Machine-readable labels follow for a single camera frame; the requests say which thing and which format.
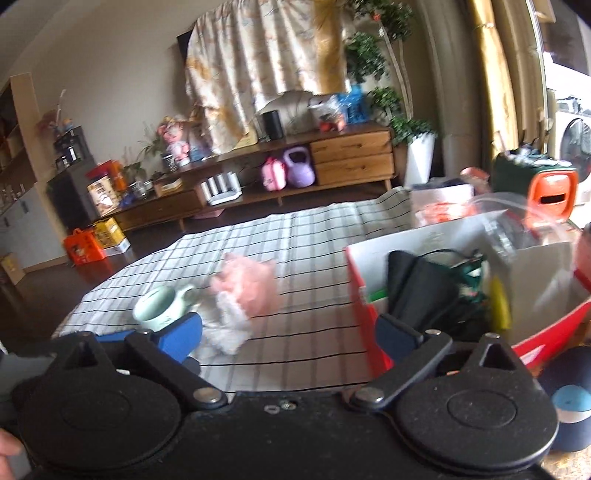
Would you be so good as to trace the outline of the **pink white plush cloth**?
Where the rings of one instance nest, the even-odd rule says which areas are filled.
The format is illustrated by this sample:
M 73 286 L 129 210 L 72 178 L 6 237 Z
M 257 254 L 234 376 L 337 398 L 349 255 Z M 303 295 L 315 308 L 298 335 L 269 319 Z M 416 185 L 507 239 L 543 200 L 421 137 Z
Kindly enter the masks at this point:
M 252 337 L 252 320 L 276 312 L 279 306 L 276 261 L 226 254 L 221 271 L 190 305 L 202 323 L 202 339 L 193 354 L 202 361 L 217 355 L 235 356 Z

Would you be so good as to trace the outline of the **red cardboard box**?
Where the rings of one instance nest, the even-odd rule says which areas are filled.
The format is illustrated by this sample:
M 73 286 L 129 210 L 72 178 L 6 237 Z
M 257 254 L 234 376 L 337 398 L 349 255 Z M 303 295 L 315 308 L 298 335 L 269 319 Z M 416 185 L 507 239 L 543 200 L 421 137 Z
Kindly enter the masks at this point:
M 501 335 L 535 369 L 590 315 L 565 229 L 497 209 L 346 247 L 349 295 L 370 371 L 379 376 L 440 330 L 470 342 Z

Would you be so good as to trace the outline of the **clear plastic bag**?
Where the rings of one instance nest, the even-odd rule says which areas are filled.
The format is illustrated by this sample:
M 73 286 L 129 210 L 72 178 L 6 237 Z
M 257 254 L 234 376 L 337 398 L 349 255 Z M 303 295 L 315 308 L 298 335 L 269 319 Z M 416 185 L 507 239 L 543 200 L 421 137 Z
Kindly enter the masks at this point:
M 570 276 L 573 247 L 567 228 L 540 207 L 517 194 L 488 193 L 472 198 L 468 209 L 476 232 L 459 248 L 460 256 L 485 258 L 503 279 Z

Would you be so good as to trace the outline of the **green sponge block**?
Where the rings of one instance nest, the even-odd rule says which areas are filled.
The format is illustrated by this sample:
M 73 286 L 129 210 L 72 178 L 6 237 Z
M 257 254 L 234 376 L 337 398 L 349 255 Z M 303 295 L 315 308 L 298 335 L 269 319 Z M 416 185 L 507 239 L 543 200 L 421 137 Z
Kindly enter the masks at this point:
M 388 290 L 386 288 L 382 288 L 379 290 L 375 290 L 369 293 L 368 295 L 368 302 L 375 303 L 382 300 L 388 299 Z

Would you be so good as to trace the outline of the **white tote bag green handles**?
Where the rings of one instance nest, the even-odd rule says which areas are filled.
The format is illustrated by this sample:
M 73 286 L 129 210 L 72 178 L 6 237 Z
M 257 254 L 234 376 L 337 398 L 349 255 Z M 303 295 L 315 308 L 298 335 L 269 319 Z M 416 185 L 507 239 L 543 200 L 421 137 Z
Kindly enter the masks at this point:
M 480 250 L 463 253 L 443 249 L 458 259 L 447 269 L 459 287 L 460 300 L 471 309 L 470 319 L 483 319 L 494 333 L 506 333 L 512 327 L 509 295 L 502 280 L 492 274 L 487 256 Z

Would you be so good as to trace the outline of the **mint green mug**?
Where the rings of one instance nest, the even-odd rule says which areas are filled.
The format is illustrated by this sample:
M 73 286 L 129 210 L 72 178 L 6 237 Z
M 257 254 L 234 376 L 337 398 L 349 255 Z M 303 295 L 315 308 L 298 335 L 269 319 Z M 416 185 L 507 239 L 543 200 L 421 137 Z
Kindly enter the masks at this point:
M 185 294 L 193 289 L 191 284 L 178 289 L 171 286 L 154 288 L 137 300 L 132 318 L 142 329 L 159 331 L 183 317 L 188 305 Z

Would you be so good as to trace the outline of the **checkered tablecloth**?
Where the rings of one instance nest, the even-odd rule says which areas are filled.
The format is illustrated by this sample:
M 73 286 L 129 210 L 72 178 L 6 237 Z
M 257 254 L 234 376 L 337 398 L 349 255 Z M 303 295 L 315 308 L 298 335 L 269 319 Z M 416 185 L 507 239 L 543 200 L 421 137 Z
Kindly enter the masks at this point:
M 396 188 L 188 234 L 85 294 L 57 334 L 133 329 L 140 298 L 168 287 L 201 317 L 204 337 L 192 354 L 221 390 L 356 387 L 370 367 L 349 299 L 346 247 L 410 226 L 410 195 Z

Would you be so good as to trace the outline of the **yellow carton box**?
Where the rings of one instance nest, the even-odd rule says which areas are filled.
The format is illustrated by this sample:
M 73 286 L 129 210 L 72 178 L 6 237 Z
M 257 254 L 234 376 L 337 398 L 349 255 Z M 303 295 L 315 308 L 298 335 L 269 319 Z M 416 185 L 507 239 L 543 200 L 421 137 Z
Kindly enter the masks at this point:
M 114 218 L 96 222 L 93 234 L 107 257 L 124 254 L 130 248 L 129 240 Z

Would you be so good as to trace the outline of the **orange gift bag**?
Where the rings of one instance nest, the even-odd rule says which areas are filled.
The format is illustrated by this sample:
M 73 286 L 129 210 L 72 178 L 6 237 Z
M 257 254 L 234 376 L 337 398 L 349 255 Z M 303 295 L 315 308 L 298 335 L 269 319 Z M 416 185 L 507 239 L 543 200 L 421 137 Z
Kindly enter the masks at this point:
M 63 240 L 63 247 L 75 266 L 102 261 L 106 253 L 92 229 L 74 229 Z

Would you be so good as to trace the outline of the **white wifi router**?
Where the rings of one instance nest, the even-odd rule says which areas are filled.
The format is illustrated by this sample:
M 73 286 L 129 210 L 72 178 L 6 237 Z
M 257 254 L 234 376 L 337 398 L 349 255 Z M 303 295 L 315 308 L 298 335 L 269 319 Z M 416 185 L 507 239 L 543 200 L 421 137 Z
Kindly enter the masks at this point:
M 242 196 L 242 185 L 235 172 L 224 172 L 209 177 L 200 183 L 200 189 L 208 206 L 232 202 Z

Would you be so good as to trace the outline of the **black mini fridge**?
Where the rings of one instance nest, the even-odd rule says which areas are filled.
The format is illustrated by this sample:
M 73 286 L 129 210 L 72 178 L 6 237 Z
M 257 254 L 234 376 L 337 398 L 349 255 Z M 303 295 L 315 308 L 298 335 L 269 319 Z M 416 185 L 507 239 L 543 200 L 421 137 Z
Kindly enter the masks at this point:
M 92 159 L 82 159 L 61 170 L 47 184 L 48 198 L 67 234 L 85 229 L 99 218 L 86 176 L 95 167 Z

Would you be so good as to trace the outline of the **wooden tv cabinet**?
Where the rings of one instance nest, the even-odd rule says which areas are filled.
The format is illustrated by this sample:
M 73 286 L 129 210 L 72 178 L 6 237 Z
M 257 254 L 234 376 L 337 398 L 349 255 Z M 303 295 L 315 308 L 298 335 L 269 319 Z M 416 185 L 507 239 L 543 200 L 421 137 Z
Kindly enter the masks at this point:
M 305 188 L 287 186 L 280 191 L 266 190 L 263 186 L 264 161 L 279 160 L 284 151 L 296 147 L 304 147 L 310 154 L 314 183 Z M 180 186 L 163 196 L 120 207 L 111 216 L 122 230 L 131 231 L 169 221 L 181 223 L 188 217 L 207 214 L 216 208 L 207 203 L 201 184 L 208 178 L 215 179 L 231 172 L 238 177 L 242 195 L 221 204 L 221 209 L 264 201 L 281 203 L 284 198 L 294 195 L 373 182 L 382 182 L 391 189 L 396 176 L 391 129 L 370 122 L 349 126 L 339 132 L 314 131 L 239 148 L 158 178 L 155 188 L 175 181 L 179 181 Z

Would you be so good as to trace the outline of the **purple kettlebell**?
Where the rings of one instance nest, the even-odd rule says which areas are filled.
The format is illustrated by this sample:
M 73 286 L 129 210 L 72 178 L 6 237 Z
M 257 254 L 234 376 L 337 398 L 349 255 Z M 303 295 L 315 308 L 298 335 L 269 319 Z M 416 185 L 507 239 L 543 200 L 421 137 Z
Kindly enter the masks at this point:
M 294 161 L 294 155 L 304 156 L 303 161 Z M 308 188 L 315 183 L 315 171 L 307 147 L 297 146 L 283 152 L 283 163 L 287 166 L 287 183 L 294 188 Z

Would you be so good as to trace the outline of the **pink doll figure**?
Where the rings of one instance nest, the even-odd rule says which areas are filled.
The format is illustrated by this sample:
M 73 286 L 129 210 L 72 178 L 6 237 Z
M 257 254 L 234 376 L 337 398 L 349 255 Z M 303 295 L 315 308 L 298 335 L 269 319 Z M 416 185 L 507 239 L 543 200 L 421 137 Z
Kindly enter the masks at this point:
M 190 145 L 184 133 L 185 121 L 177 117 L 165 116 L 157 128 L 157 134 L 166 147 L 166 153 L 172 156 L 177 167 L 190 163 Z

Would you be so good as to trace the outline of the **yellow curtain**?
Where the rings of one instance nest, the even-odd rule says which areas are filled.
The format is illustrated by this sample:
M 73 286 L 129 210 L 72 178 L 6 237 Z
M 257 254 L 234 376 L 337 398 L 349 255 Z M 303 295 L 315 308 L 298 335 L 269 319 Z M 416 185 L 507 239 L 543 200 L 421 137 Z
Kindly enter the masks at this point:
M 468 1 L 482 63 L 488 105 L 491 158 L 518 146 L 515 98 L 507 58 L 489 0 Z

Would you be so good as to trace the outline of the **black cylinder speaker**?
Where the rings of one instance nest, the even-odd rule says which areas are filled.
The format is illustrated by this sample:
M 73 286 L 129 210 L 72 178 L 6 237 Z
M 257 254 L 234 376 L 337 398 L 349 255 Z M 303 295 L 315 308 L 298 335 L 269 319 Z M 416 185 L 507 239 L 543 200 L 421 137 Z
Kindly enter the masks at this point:
M 284 138 L 283 124 L 280 121 L 280 112 L 270 110 L 260 114 L 263 121 L 263 129 L 270 141 L 277 141 Z

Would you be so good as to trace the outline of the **washing machine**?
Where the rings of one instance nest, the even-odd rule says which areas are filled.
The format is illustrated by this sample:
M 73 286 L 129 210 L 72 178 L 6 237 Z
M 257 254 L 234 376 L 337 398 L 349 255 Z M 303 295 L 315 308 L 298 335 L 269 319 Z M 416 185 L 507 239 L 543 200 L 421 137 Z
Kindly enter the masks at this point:
M 576 169 L 575 205 L 584 205 L 590 201 L 590 104 L 569 96 L 555 98 L 553 107 L 549 154 L 557 160 L 570 162 Z

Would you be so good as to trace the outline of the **floral cloth covered tv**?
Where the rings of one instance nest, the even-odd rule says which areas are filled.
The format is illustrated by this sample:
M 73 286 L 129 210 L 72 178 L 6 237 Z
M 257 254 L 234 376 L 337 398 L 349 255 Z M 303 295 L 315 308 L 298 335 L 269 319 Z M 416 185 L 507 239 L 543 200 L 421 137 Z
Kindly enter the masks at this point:
M 342 2 L 226 1 L 195 21 L 185 60 L 191 118 L 215 154 L 288 91 L 342 92 Z

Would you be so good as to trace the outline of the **potted green tree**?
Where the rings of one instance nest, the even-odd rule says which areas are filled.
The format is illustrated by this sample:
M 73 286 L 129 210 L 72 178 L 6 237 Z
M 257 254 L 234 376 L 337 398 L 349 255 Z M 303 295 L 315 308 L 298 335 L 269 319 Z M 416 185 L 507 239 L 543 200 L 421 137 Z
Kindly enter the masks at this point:
M 391 130 L 400 183 L 407 189 L 425 184 L 437 133 L 415 116 L 404 49 L 413 9 L 400 1 L 346 1 L 345 9 L 352 21 L 345 40 L 349 80 L 353 86 L 370 84 L 365 93 L 370 118 Z

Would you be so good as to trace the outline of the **white standing air conditioner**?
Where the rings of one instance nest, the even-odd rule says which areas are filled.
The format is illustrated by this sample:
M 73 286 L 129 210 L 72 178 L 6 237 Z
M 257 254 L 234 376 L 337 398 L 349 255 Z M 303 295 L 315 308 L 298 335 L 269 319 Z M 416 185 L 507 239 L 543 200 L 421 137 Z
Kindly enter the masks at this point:
M 478 65 L 463 1 L 420 1 L 437 95 L 445 174 L 457 177 L 481 159 Z

